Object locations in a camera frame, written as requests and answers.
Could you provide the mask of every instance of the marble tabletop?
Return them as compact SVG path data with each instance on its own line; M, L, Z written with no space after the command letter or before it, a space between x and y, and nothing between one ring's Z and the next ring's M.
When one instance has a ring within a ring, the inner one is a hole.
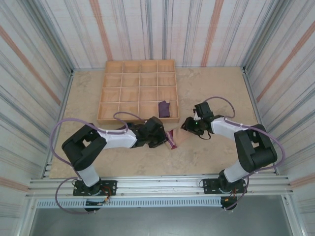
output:
M257 123L239 67L176 68L176 76L180 122L164 124L165 130L180 126L188 116L193 115L194 105L215 95L225 97L234 105L234 121L249 125ZM104 71L75 72L64 118L80 118L99 126L96 119L103 77ZM213 99L209 104L215 115L232 114L224 101ZM62 125L56 146L56 152L62 158L66 158L61 149L62 143L80 127L82 124L76 122ZM116 129L119 125L100 127ZM103 150L93 165L101 177L189 175L216 174L236 160L237 152L232 140L220 135L202 140L194 135L174 150L166 145L153 149L146 146ZM74 176L69 166L54 157L50 178Z

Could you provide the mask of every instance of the metal bracket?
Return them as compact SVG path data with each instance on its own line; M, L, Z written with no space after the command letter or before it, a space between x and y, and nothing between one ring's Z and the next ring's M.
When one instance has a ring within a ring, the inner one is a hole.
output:
M115 196L117 189L116 180L101 180L97 193L92 196ZM73 188L74 196L91 196L90 188L88 188L82 180L76 180Z
M219 180L217 178L205 178L202 180L204 194L231 194L243 193L245 190L245 181L237 181L233 183L233 189L229 192L224 192L220 189Z

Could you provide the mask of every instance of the purple cloth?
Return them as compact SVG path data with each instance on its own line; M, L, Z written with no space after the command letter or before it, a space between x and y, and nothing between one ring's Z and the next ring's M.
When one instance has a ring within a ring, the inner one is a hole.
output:
M162 101L158 104L158 117L159 118L170 117L169 103L167 103L166 101Z

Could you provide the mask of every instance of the wooden grid tray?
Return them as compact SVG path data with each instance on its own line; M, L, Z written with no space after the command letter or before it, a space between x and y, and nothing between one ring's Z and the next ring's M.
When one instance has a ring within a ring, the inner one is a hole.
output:
M158 103L170 103L170 117L158 117ZM113 124L116 112L130 112L162 122L179 122L177 84L174 60L125 60L106 63L104 83L99 103L97 122ZM127 122L138 119L119 114Z

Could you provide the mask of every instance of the black cable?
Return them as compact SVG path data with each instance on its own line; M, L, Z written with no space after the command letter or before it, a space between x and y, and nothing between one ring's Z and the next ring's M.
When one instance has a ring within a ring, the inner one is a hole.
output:
M201 139L203 139L203 140L209 140L209 139L211 139L211 135L210 135L209 132L208 132L208 135L209 135L209 138L208 138L208 139L202 138L200 135L198 135L198 137L201 138Z

